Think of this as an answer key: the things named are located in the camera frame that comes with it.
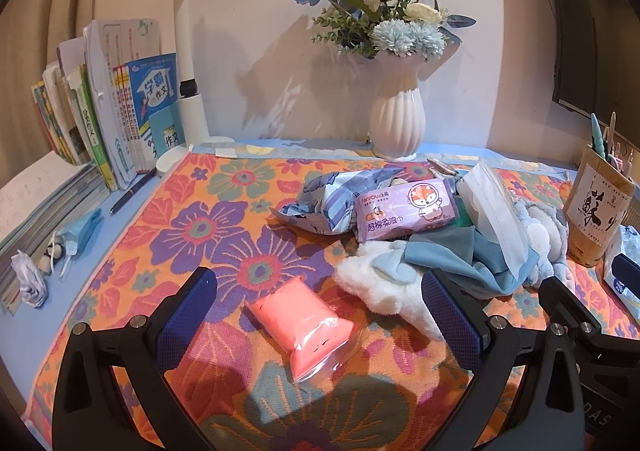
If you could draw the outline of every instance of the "pen holder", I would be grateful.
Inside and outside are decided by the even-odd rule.
[[[569,224],[567,255],[593,267],[609,247],[631,203],[635,184],[589,146],[582,152],[580,170],[564,203]]]

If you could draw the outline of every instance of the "tablecloth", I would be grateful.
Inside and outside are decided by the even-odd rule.
[[[234,159],[188,154],[161,184],[108,253],[79,296],[40,369],[25,420],[50,442],[51,412],[68,334],[80,321],[94,330],[151,314],[199,265],[218,277],[207,314],[176,370],[166,378],[189,414],[221,450],[419,450],[462,395],[470,375],[446,344],[429,341],[399,317],[370,313],[335,285],[335,264],[356,247],[351,235],[321,237],[275,221],[270,208],[293,202],[305,181],[328,171],[384,166],[381,160]],[[428,163],[404,164],[399,176],[420,180]],[[498,170],[519,196],[561,206],[570,183]],[[580,300],[607,333],[638,338],[636,325],[598,281],[571,263]],[[287,378],[287,356],[251,323],[244,301],[296,276],[341,317],[366,327],[362,351],[330,381],[309,390]],[[535,293],[523,288],[485,309],[516,326],[543,329]],[[511,374],[484,434],[500,428],[520,380]],[[126,373],[116,369],[137,427],[156,436]]]

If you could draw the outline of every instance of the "curtain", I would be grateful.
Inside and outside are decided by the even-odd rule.
[[[0,187],[50,151],[31,86],[56,48],[82,34],[95,0],[9,0],[0,14]]]

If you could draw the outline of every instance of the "screw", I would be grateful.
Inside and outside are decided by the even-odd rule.
[[[146,316],[143,316],[142,314],[138,314],[137,316],[133,316],[130,320],[129,320],[129,325],[132,326],[133,328],[140,328],[143,327],[146,323]]]
[[[553,332],[557,336],[563,336],[564,335],[564,327],[562,325],[560,325],[558,323],[552,323],[550,328],[551,328],[551,332]]]
[[[491,323],[492,327],[497,328],[498,330],[504,330],[508,325],[508,321],[502,316],[491,316],[489,323]]]
[[[71,332],[74,335],[81,335],[86,330],[86,323],[76,323],[74,327],[71,329]]]

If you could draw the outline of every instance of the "vase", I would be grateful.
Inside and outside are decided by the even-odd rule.
[[[373,153],[392,162],[414,160],[426,127],[418,88],[424,57],[381,53],[377,59],[382,63],[383,80],[369,120]]]

